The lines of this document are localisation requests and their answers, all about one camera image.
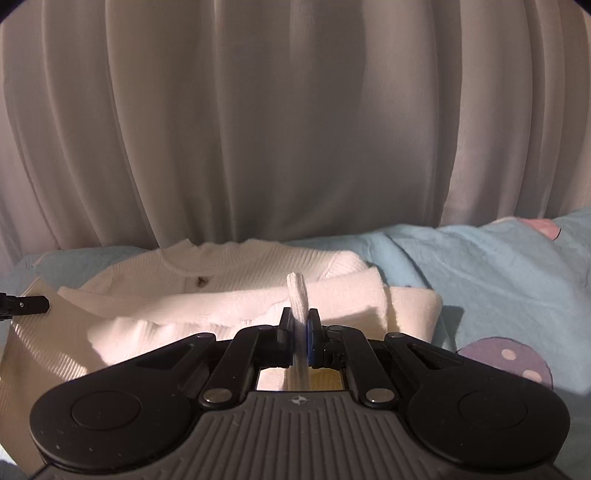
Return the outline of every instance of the white cross symbol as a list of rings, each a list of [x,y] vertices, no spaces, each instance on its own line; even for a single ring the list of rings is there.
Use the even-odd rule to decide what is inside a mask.
[[[290,399],[290,402],[295,403],[298,406],[306,403],[307,401],[308,399],[302,397],[301,395],[298,395],[297,397],[293,397],[292,399]]]

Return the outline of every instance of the blue blanket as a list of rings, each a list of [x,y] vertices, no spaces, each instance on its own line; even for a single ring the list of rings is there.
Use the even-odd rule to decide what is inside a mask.
[[[548,363],[569,407],[571,430],[557,466],[591,478],[591,209],[559,218],[551,241],[516,220],[480,228],[397,225],[362,235],[290,242],[348,249],[375,264],[384,281],[430,287],[443,298],[433,343],[458,350],[502,336],[534,348]],[[40,274],[55,288],[79,287],[106,266],[141,252],[134,247],[82,249],[23,259],[0,281],[18,294]]]

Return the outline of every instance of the white sweater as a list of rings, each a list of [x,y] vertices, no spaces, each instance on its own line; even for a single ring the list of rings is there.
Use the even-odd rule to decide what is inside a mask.
[[[111,265],[80,289],[162,297],[284,286],[291,272],[316,281],[365,269],[365,262],[349,251],[324,252],[262,240],[196,247],[183,240]]]

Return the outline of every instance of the curtain fold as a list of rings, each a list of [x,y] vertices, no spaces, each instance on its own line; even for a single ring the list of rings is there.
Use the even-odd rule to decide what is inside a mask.
[[[28,0],[0,27],[0,272],[591,205],[589,25],[571,0]]]

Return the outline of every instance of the ribbed surface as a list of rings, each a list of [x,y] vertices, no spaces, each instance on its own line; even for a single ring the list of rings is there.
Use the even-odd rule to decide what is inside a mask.
[[[49,468],[38,480],[85,477]],[[202,417],[169,457],[104,480],[563,480],[550,467],[483,475],[447,465],[413,443],[396,416],[346,392],[250,393],[232,411]]]
[[[81,290],[156,297],[251,290],[283,286],[290,272],[300,272],[307,281],[315,281],[366,268],[353,252],[324,252],[259,240],[196,247],[184,240],[112,265]],[[200,276],[205,277],[205,286],[197,286]]]

